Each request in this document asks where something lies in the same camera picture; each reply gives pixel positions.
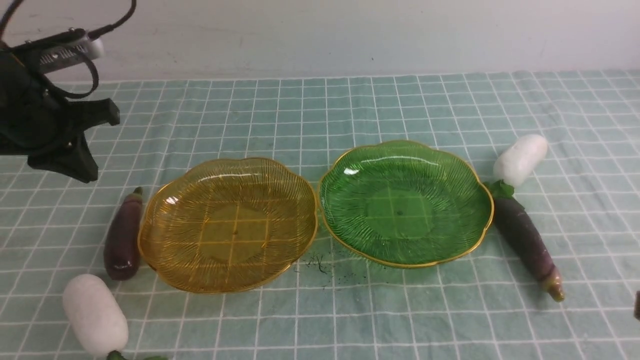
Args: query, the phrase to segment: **yellow glass plate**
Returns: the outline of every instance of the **yellow glass plate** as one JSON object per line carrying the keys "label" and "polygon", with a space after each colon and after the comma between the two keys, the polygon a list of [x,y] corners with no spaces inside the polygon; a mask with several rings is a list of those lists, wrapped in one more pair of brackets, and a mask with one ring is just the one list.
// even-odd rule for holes
{"label": "yellow glass plate", "polygon": [[309,248],[316,210],[311,185],[277,161],[212,160],[151,198],[138,247],[158,276],[180,290],[249,290]]}

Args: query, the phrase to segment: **radish leaf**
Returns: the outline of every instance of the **radish leaf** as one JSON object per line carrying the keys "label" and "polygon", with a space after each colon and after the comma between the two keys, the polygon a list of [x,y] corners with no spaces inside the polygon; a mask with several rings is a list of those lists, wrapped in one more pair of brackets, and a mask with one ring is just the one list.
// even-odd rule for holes
{"label": "radish leaf", "polygon": [[515,192],[515,189],[513,188],[513,186],[506,184],[503,180],[498,180],[492,184],[489,182],[485,182],[484,185],[487,189],[489,189],[491,196],[494,198],[502,197],[505,199],[513,199],[513,193]]}

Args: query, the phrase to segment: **green glass plate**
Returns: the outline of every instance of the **green glass plate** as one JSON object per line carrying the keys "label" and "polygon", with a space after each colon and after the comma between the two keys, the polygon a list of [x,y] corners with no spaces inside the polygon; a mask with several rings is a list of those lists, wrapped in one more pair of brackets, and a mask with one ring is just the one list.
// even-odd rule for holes
{"label": "green glass plate", "polygon": [[348,151],[320,180],[318,192],[334,238],[400,268],[472,252],[493,218],[493,199],[469,164],[406,140]]}

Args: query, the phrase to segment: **eggplant stem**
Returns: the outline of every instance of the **eggplant stem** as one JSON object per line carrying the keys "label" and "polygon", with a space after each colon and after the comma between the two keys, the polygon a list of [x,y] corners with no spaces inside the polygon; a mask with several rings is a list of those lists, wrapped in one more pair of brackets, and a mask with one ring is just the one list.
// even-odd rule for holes
{"label": "eggplant stem", "polygon": [[554,268],[551,274],[542,282],[542,288],[551,295],[556,302],[562,302],[564,300],[562,277],[556,268]]}

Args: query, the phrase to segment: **white wall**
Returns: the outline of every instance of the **white wall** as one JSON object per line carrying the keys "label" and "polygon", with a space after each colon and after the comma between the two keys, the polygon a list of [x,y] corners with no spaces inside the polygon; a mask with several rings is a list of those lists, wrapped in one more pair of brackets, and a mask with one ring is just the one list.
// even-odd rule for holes
{"label": "white wall", "polygon": [[[640,67],[640,0],[139,0],[102,79]],[[3,8],[9,0],[0,0]],[[129,0],[26,0],[17,44],[113,22]],[[57,75],[86,79],[85,70]]]}

